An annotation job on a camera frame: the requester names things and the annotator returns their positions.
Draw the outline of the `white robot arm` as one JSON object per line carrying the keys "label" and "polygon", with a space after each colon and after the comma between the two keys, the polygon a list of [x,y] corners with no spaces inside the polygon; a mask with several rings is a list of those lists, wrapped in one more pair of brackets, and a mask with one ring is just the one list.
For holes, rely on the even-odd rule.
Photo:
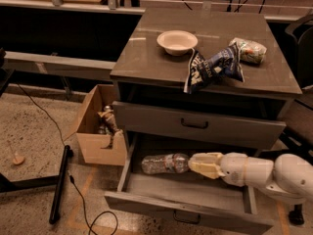
{"label": "white robot arm", "polygon": [[290,205],[313,201],[313,165],[293,154],[270,161],[240,153],[197,153],[188,165],[190,170],[210,179],[221,178],[229,185],[253,187]]}

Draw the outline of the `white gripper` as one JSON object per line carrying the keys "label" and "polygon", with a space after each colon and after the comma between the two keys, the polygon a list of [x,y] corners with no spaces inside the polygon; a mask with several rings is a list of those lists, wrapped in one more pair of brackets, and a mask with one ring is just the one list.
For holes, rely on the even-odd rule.
{"label": "white gripper", "polygon": [[243,187],[246,159],[247,155],[240,153],[229,153],[224,156],[219,152],[196,153],[189,159],[189,168],[210,179],[222,177],[230,185]]}

